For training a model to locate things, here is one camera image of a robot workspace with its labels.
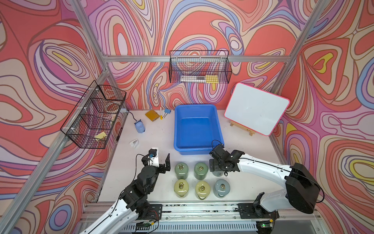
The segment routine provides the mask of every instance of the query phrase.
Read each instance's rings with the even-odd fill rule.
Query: yellow sticky note
[[[218,76],[217,75],[205,75],[205,82],[206,83],[218,83]]]
[[[107,136],[107,134],[105,132],[101,132],[101,133],[97,134],[94,137],[96,138],[95,140],[99,141],[99,140],[103,139],[106,136]]]

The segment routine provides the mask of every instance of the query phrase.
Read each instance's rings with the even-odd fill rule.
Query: hanging wire basket
[[[79,148],[105,149],[125,98],[126,92],[116,87],[94,85],[94,91],[74,122],[70,127],[65,127],[71,112],[62,125],[61,131]]]
[[[227,50],[170,51],[170,83],[229,83],[232,69]]]

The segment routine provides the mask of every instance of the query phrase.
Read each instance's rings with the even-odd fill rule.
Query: green weight
[[[203,162],[198,162],[195,165],[194,168],[194,175],[195,178],[198,180],[203,180],[206,177],[206,174],[208,173],[208,166]]]
[[[178,163],[174,168],[175,174],[177,175],[177,179],[187,179],[188,177],[188,166],[184,162]]]

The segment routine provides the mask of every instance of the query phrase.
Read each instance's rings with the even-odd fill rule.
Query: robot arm
[[[209,161],[211,171],[224,171],[225,175],[230,171],[249,172],[284,188],[272,193],[260,193],[257,196],[253,208],[258,216],[291,207],[303,213],[313,213],[320,186],[304,165],[275,164],[238,150],[230,154],[221,144],[215,146],[210,155],[213,157]]]
[[[159,164],[158,148],[152,148],[142,158],[142,163],[144,167],[137,179],[121,192],[109,210],[81,234],[116,234],[134,220],[149,217],[148,213],[153,208],[147,201],[147,196],[153,191],[159,173],[170,171],[170,154],[165,164]]]

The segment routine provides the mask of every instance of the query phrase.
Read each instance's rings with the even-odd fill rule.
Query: blue plastic tub
[[[214,105],[179,105],[175,108],[175,150],[182,155],[209,154],[212,140],[224,144]],[[218,144],[218,141],[213,142],[213,146]]]

